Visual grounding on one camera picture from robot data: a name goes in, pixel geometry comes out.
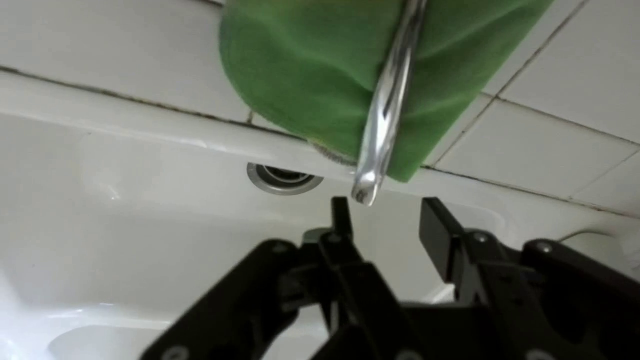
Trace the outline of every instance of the white sink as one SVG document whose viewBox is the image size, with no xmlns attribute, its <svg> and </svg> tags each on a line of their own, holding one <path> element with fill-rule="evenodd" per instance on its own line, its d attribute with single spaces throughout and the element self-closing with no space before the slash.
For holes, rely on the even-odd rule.
<svg viewBox="0 0 640 360">
<path fill-rule="evenodd" d="M 264 162 L 325 176 L 274 195 L 245 176 Z M 0 360 L 134 360 L 266 237 L 327 225 L 349 169 L 303 141 L 0 74 Z M 444 294 L 418 242 L 419 195 L 519 246 L 596 227 L 625 242 L 637 220 L 438 171 L 352 204 L 356 243 L 398 298 Z M 323 339 L 315 310 L 272 348 L 298 360 Z"/>
</svg>

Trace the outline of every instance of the grout line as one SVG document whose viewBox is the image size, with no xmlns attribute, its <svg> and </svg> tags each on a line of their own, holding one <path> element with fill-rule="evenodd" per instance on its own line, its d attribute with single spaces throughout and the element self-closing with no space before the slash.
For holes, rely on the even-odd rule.
<svg viewBox="0 0 640 360">
<path fill-rule="evenodd" d="M 490 96 L 490 99 L 486 102 L 486 105 L 462 127 L 462 132 L 456 133 L 456 137 L 450 141 L 450 145 L 438 155 L 433 158 L 433 163 L 431 165 L 438 165 L 446 155 L 447 152 L 454 149 L 454 145 L 463 137 L 463 133 L 467 129 L 471 129 L 476 125 L 476 122 L 484 115 L 484 111 L 488 111 L 488 107 L 495 102 L 495 96 Z"/>
<path fill-rule="evenodd" d="M 588 208 L 588 210 L 593 210 L 593 211 L 605 211 L 605 213 L 612 213 L 612 216 L 624 216 L 624 217 L 640 220 L 637 213 L 617 211 L 617 210 L 610 210 L 610 208 L 598 208 L 598 205 L 592 205 L 592 204 L 573 201 L 570 198 L 558 198 L 558 195 L 549 195 L 549 193 L 541 193 L 541 192 L 533 192 L 533 189 L 526 189 L 526 187 L 515 187 L 515 186 L 510 186 L 510 183 L 499 183 L 499 181 L 491 181 L 491 180 L 484 180 L 484 177 L 476 177 L 476 176 L 465 176 L 465 174 L 450 171 L 450 169 L 442 169 L 442 168 L 431 168 L 431 165 L 421 165 L 421 168 L 424 169 L 431 169 L 431 171 L 439 171 L 439 174 L 446 174 L 446 176 L 456 176 L 456 177 L 463 177 L 463 180 L 495 186 L 495 187 L 502 187 L 502 189 L 511 189 L 511 192 L 540 195 L 540 198 L 547 198 L 547 200 L 555 200 L 555 201 L 563 201 L 563 204 L 571 204 L 571 205 L 581 205 L 581 208 Z"/>
<path fill-rule="evenodd" d="M 210 4 L 210 6 L 215 6 L 215 8 L 224 8 L 224 4 L 219 0 L 197 0 L 197 2 L 203 2 L 203 4 Z"/>
<path fill-rule="evenodd" d="M 99 96 L 108 96 L 108 97 L 128 99 L 128 102 L 136 102 L 136 104 L 144 104 L 144 105 L 153 105 L 153 107 L 161 107 L 161 110 L 170 110 L 170 111 L 178 111 L 178 113 L 205 117 L 205 120 L 213 120 L 213 122 L 245 125 L 245 120 L 219 117 L 219 115 L 211 115 L 211 113 L 205 113 L 205 111 L 194 111 L 194 110 L 185 110 L 185 107 L 179 107 L 179 105 L 151 102 L 151 99 L 144 99 L 144 97 L 136 97 L 136 96 L 126 96 L 126 94 L 104 89 L 104 88 L 95 88 L 95 86 L 83 86 L 83 84 L 54 80 L 54 77 L 21 72 L 18 68 L 0 66 L 0 72 L 15 74 L 15 75 L 21 75 L 21 77 L 32 77 L 32 80 L 37 80 L 37 82 L 47 82 L 47 84 L 56 84 L 56 86 L 64 86 L 64 88 L 83 89 L 83 91 L 92 91 L 92 94 L 99 94 Z"/>
<path fill-rule="evenodd" d="M 633 155 L 640 153 L 640 148 L 635 148 L 632 153 L 627 153 L 625 158 L 622 158 L 619 162 L 607 165 L 602 174 L 598 174 L 596 177 L 592 177 L 589 181 L 585 181 L 583 186 L 579 186 L 571 195 L 567 195 L 567 200 L 575 200 L 575 195 L 579 192 L 583 192 L 588 186 L 592 186 L 593 181 L 602 180 L 604 176 L 612 174 L 617 165 L 622 165 L 624 162 L 632 160 Z"/>
<path fill-rule="evenodd" d="M 274 133 L 274 135 L 282 135 L 282 137 L 287 137 L 287 139 L 298 139 L 298 141 L 308 141 L 295 133 L 290 133 L 290 132 L 277 132 L 277 129 L 272 129 L 272 127 L 259 127 L 255 124 L 249 125 L 252 129 L 257 129 L 257 132 L 267 132 L 267 133 Z"/>
<path fill-rule="evenodd" d="M 581 0 L 560 24 L 558 27 L 545 35 L 545 39 L 540 43 L 540 47 L 504 82 L 504 86 L 495 91 L 495 96 L 499 97 L 502 91 L 506 91 L 508 86 L 511 86 L 515 82 L 515 77 L 541 54 L 541 50 L 545 50 L 545 46 L 565 27 L 565 24 L 570 20 L 575 17 L 575 14 L 588 4 L 589 0 Z"/>
<path fill-rule="evenodd" d="M 526 105 L 526 104 L 519 104 L 519 102 L 508 99 L 508 97 L 498 97 L 498 102 L 504 102 L 504 104 L 510 104 L 510 105 L 515 105 L 515 107 L 521 107 L 521 110 L 530 110 L 530 111 L 535 111 L 535 113 L 540 113 L 540 115 L 545 115 L 545 117 L 563 122 L 563 124 L 567 124 L 567 125 L 579 127 L 579 129 L 588 129 L 588 132 L 593 132 L 593 133 L 599 133 L 599 135 L 605 135 L 605 137 L 613 137 L 613 139 L 617 139 L 617 141 L 632 143 L 632 145 L 635 145 L 635 148 L 640 145 L 640 141 L 633 141 L 633 139 L 622 137 L 622 135 L 617 135 L 617 133 L 610 133 L 610 132 L 604 132 L 604 129 L 598 129 L 598 127 L 592 127 L 592 125 L 585 125 L 585 124 L 567 120 L 567 117 L 560 117 L 560 115 L 555 115 L 555 113 L 544 111 L 544 110 L 540 110 L 540 107 L 530 107 L 530 105 Z"/>
</svg>

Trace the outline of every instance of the chrome faucet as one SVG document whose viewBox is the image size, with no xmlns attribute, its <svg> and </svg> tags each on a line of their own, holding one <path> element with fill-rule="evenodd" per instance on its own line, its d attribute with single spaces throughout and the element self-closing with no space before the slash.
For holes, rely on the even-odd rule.
<svg viewBox="0 0 640 360">
<path fill-rule="evenodd" d="M 393 43 L 384 62 L 368 110 L 352 187 L 352 198 L 365 205 L 374 204 L 393 152 L 398 120 L 401 113 L 411 58 L 424 24 L 425 2 L 428 0 L 405 0 Z"/>
</svg>

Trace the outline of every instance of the black plastic part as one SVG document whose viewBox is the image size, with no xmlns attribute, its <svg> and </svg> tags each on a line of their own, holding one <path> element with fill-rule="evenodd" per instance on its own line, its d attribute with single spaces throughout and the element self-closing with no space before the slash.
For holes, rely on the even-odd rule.
<svg viewBox="0 0 640 360">
<path fill-rule="evenodd" d="M 165 330 L 141 360 L 164 360 L 174 345 L 188 349 L 190 360 L 259 358 L 298 315 L 282 312 L 276 294 L 277 276 L 295 256 L 290 242 L 262 242 Z"/>
<path fill-rule="evenodd" d="M 141 360 L 171 345 L 188 360 L 257 360 L 309 304 L 330 330 L 313 360 L 640 358 L 640 285 L 558 242 L 515 252 L 425 198 L 419 240 L 457 301 L 400 304 L 356 249 L 345 198 L 331 213 L 299 247 L 267 240 L 249 252 Z"/>
</svg>

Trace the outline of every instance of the sink drain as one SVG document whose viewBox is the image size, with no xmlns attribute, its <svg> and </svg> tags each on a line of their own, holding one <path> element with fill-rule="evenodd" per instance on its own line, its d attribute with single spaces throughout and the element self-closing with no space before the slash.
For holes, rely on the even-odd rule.
<svg viewBox="0 0 640 360">
<path fill-rule="evenodd" d="M 322 177 L 311 174 L 262 163 L 248 163 L 245 174 L 253 181 L 253 186 L 272 193 L 301 193 L 322 181 Z"/>
</svg>

